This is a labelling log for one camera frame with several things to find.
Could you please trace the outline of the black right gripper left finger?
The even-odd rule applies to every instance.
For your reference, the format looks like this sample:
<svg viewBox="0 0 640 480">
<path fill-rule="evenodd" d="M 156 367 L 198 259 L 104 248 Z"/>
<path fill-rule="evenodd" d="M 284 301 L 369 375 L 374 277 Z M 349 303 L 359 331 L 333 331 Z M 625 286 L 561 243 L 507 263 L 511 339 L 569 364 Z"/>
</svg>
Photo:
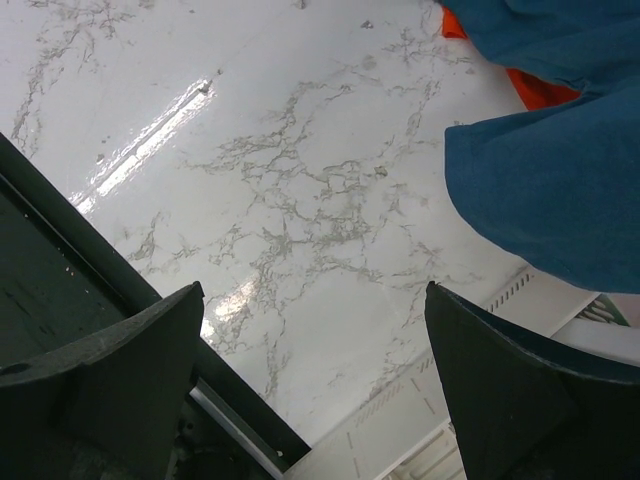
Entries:
<svg viewBox="0 0 640 480">
<path fill-rule="evenodd" d="M 1 369 L 4 479 L 162 479 L 188 393 L 204 293 Z"/>
</svg>

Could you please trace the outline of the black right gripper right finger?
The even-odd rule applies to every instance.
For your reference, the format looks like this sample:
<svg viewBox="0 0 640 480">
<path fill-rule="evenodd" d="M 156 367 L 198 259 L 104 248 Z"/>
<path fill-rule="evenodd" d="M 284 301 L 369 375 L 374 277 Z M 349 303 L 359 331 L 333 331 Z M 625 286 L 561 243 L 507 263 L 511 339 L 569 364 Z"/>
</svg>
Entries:
<svg viewBox="0 0 640 480">
<path fill-rule="evenodd" d="M 425 322 L 469 479 L 636 479 L 639 369 L 431 282 Z"/>
</svg>

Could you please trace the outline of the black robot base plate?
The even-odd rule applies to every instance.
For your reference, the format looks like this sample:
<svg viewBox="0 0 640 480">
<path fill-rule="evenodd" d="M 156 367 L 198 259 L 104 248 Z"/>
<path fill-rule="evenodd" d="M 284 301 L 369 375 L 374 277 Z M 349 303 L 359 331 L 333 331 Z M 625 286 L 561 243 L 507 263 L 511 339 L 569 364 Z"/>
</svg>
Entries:
<svg viewBox="0 0 640 480">
<path fill-rule="evenodd" d="M 99 332 L 169 295 L 158 294 L 2 141 L 1 369 Z M 279 479 L 308 452 L 200 336 L 162 479 Z"/>
</svg>

